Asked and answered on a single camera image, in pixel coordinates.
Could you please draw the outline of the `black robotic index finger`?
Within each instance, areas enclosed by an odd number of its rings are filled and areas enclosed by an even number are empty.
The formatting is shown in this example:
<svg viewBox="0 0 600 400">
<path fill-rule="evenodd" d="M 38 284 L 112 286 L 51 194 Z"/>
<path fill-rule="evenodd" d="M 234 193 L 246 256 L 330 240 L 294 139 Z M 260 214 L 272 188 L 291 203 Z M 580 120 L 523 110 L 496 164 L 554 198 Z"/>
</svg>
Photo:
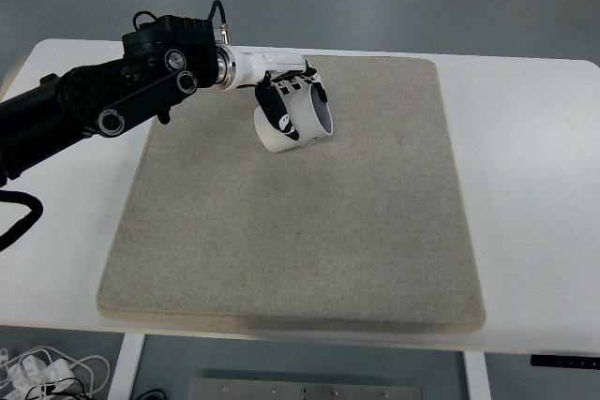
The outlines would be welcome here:
<svg viewBox="0 0 600 400">
<path fill-rule="evenodd" d="M 320 82 L 314 82 L 311 85 L 311 98 L 313 102 L 326 104 L 328 102 L 327 94 Z"/>
</svg>

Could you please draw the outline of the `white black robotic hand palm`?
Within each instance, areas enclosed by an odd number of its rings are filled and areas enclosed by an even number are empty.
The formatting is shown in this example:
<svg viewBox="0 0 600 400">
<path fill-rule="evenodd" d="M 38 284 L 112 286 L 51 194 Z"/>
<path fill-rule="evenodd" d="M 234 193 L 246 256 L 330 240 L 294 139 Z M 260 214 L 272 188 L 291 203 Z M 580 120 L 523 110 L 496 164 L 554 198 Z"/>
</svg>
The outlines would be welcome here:
<svg viewBox="0 0 600 400">
<path fill-rule="evenodd" d="M 277 77 L 295 76 L 308 70 L 306 58 L 292 52 L 237 52 L 233 87 L 255 86 Z"/>
</svg>

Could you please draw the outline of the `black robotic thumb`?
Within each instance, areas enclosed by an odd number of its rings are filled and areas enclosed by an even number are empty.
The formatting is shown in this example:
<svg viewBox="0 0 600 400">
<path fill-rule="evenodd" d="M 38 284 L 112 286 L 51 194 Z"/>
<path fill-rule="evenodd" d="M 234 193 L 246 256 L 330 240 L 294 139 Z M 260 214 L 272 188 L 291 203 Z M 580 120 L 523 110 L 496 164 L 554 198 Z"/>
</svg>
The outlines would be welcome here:
<svg viewBox="0 0 600 400">
<path fill-rule="evenodd" d="M 298 141 L 299 133 L 278 89 L 271 83 L 260 83 L 254 88 L 254 95 L 268 124 L 287 138 Z"/>
</svg>

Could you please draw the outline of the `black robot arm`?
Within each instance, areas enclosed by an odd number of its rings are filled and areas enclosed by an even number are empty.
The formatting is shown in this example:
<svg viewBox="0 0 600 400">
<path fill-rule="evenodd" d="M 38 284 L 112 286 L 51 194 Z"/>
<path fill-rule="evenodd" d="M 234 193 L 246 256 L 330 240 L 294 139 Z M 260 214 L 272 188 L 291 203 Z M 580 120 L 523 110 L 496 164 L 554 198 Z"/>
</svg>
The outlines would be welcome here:
<svg viewBox="0 0 600 400">
<path fill-rule="evenodd" d="M 118 137 L 170 110 L 201 89 L 250 88 L 254 124 L 273 153 L 333 132 L 317 69 L 293 52 L 242 52 L 231 45 L 224 8 L 215 0 L 205 19 L 148 16 L 122 37 L 122 58 L 50 74 L 38 87 L 1 104 L 1 181 L 99 135 Z"/>
</svg>

